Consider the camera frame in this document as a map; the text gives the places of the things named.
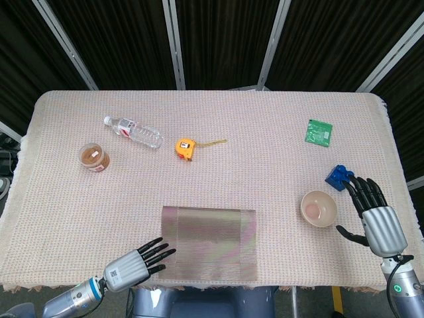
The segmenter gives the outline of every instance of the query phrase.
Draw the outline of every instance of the floor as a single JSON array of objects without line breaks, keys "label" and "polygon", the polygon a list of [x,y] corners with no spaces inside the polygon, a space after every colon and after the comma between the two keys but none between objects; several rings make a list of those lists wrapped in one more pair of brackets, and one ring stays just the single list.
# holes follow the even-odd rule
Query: floor
[{"label": "floor", "polygon": [[[41,292],[21,290],[15,294],[4,292],[0,287],[0,314],[14,305],[33,302],[37,317],[41,317],[43,305],[67,288],[43,288]],[[390,318],[394,317],[387,304],[385,293],[357,293],[341,289],[343,310],[346,318]],[[278,291],[275,296],[276,318],[293,317],[292,295]],[[101,306],[90,315],[92,318],[124,317],[127,292],[106,293]],[[314,290],[297,289],[299,318],[330,318],[334,311],[331,287],[317,287]]]}]

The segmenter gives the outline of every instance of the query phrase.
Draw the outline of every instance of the plastic container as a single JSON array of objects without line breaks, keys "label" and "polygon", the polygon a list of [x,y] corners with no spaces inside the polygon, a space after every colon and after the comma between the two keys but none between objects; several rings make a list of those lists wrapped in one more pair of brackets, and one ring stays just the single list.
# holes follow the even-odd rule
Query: plastic container
[{"label": "plastic container", "polygon": [[322,191],[311,191],[303,196],[301,212],[315,227],[328,227],[336,220],[337,206],[333,198]]},{"label": "plastic container", "polygon": [[79,161],[88,170],[100,172],[110,163],[109,155],[98,144],[86,144],[79,150]]},{"label": "plastic container", "polygon": [[131,119],[114,119],[110,116],[106,116],[104,123],[112,127],[116,134],[130,138],[135,142],[140,142],[150,148],[159,148],[164,141],[164,138],[156,128],[142,126],[140,123],[136,123]]}]

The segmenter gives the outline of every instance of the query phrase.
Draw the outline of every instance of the bottle cap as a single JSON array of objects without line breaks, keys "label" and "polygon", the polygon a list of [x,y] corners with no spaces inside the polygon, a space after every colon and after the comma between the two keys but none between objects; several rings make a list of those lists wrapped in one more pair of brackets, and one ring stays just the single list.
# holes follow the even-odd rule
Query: bottle cap
[{"label": "bottle cap", "polygon": [[105,125],[108,125],[109,126],[109,119],[110,118],[111,118],[110,116],[106,116],[105,117],[105,119],[103,120],[103,122],[105,123]]}]

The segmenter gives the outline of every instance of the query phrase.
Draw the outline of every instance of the robot finger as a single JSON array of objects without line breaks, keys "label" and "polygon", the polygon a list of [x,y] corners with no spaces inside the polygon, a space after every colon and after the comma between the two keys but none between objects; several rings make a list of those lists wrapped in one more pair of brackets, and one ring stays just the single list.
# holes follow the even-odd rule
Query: robot finger
[{"label": "robot finger", "polygon": [[362,188],[360,182],[354,176],[349,176],[349,180],[355,186],[356,192],[358,192],[358,199],[361,201],[362,206],[364,207],[364,211],[371,209],[370,201],[366,197],[366,194],[365,194],[364,189]]},{"label": "robot finger", "polygon": [[376,199],[378,201],[378,206],[379,207],[387,207],[386,199],[384,198],[384,195],[382,193],[382,190],[380,189],[380,187],[378,186],[378,184],[376,184],[374,182],[374,180],[372,180],[370,178],[367,178],[366,181],[370,185],[371,190],[375,193],[374,196],[376,197]]},{"label": "robot finger", "polygon": [[146,252],[152,246],[158,244],[163,239],[164,239],[163,237],[158,237],[158,238],[150,241],[149,243],[147,243],[147,244],[143,245],[142,247],[138,248],[137,249],[138,253],[141,255],[142,253]]},{"label": "robot finger", "polygon": [[342,181],[342,183],[347,188],[347,191],[349,191],[349,194],[352,197],[353,205],[358,211],[359,217],[362,218],[362,212],[364,212],[364,206],[362,205],[362,202],[358,198],[358,192],[356,192],[355,188],[352,187],[350,183],[346,181]]},{"label": "robot finger", "polygon": [[364,245],[364,246],[370,246],[368,244],[368,240],[366,239],[366,237],[362,236],[362,235],[355,235],[352,234],[351,232],[347,231],[344,227],[342,227],[341,225],[337,225],[336,229],[338,230],[338,232],[340,234],[342,234],[342,236],[352,242]]},{"label": "robot finger", "polygon": [[177,250],[175,248],[172,248],[170,250],[167,250],[166,252],[163,252],[162,254],[159,254],[158,256],[155,256],[154,258],[151,258],[150,260],[147,260],[144,262],[146,264],[146,267],[151,267],[151,265],[160,262],[165,257],[168,257],[169,255],[175,253]]},{"label": "robot finger", "polygon": [[143,260],[146,260],[147,258],[152,257],[153,255],[155,255],[157,252],[160,252],[161,250],[164,250],[165,248],[167,248],[169,246],[168,243],[159,245],[158,247],[153,248],[152,250],[148,250],[147,252],[145,252],[141,257]]},{"label": "robot finger", "polygon": [[377,203],[377,199],[374,197],[374,194],[371,191],[370,186],[368,185],[368,183],[366,183],[366,181],[364,179],[362,179],[361,177],[357,177],[357,180],[359,181],[359,183],[361,184],[362,188],[364,189],[364,193],[367,196],[371,207],[377,207],[378,203]]}]

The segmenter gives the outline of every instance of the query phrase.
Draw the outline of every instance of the white bowl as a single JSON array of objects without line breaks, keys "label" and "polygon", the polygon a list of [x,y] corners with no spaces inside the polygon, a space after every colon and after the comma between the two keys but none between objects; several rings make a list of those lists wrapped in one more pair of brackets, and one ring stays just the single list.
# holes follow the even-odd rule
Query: white bowl
[{"label": "white bowl", "polygon": [[303,196],[301,212],[315,227],[328,227],[336,220],[337,206],[333,198],[322,191],[311,191]]}]

